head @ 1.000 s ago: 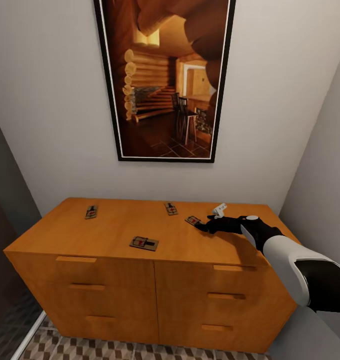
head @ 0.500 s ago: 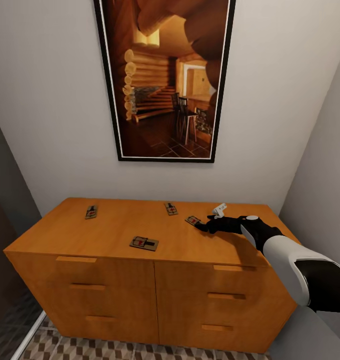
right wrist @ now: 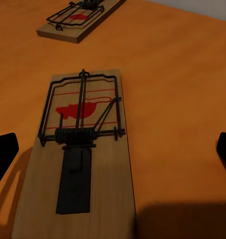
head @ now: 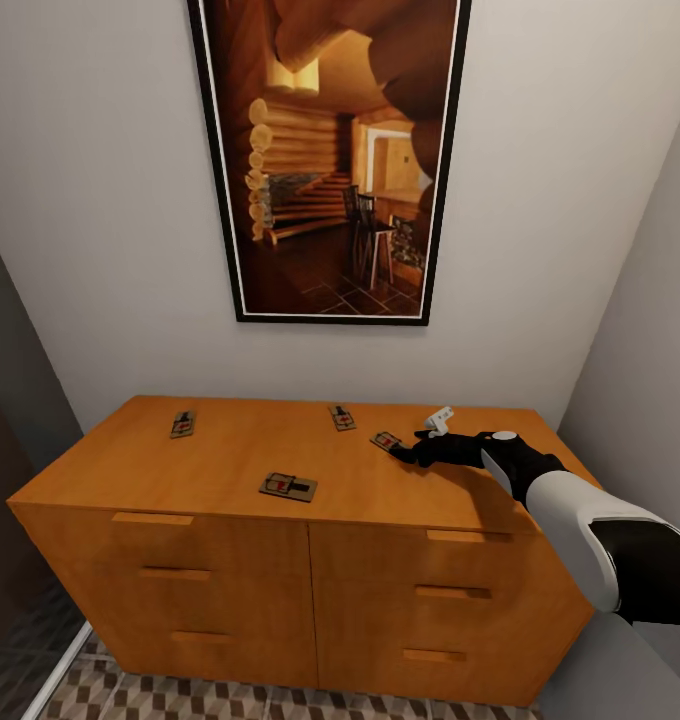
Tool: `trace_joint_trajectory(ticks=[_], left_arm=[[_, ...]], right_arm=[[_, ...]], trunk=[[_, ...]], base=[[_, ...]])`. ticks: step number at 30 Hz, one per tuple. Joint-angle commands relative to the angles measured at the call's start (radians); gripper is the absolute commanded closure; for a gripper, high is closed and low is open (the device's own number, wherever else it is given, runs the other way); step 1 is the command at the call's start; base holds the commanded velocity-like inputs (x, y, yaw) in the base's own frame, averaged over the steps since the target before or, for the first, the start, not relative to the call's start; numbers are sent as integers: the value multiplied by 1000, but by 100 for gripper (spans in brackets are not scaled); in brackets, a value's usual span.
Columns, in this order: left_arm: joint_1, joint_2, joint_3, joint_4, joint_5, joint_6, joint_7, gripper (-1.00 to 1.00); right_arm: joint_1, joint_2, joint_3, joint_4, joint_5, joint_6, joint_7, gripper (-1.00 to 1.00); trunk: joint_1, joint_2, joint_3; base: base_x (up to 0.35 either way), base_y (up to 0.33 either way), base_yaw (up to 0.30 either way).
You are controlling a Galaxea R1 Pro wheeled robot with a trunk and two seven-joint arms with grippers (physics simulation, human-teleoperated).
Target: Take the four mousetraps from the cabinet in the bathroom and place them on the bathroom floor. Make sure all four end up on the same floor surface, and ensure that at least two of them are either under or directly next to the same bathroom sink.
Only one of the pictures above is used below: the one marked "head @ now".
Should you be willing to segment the mousetrap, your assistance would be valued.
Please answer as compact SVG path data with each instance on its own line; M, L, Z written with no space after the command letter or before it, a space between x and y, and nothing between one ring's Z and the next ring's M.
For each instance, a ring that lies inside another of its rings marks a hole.
M311 503L319 482L277 472L270 472L262 483L259 492Z
M370 439L370 442L372 444L374 443L377 447L384 449L386 452L389 452L389 448L412 449L409 444L402 442L402 440L388 434L386 431L378 432Z
M357 429L357 424L351 416L346 404L335 404L329 407L329 411L333 416L337 431L349 431Z
M193 434L196 410L177 413L173 423L171 439L190 437Z

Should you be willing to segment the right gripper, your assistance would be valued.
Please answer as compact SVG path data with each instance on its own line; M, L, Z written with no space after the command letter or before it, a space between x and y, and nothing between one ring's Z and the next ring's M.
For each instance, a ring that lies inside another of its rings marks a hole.
M444 436L428 437L432 429L417 431L414 434L421 441L412 449L389 448L389 453L405 463L415 464L428 469L435 461L461 465L457 457L457 445L462 435L447 433Z

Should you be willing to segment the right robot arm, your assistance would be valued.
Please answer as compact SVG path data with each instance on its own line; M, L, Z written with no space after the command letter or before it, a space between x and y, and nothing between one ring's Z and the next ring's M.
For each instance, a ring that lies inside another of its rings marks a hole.
M486 467L540 525L595 609L622 616L680 678L680 530L572 474L518 433L449 433L452 416L443 407L414 432L415 447L389 453L425 469L435 461Z

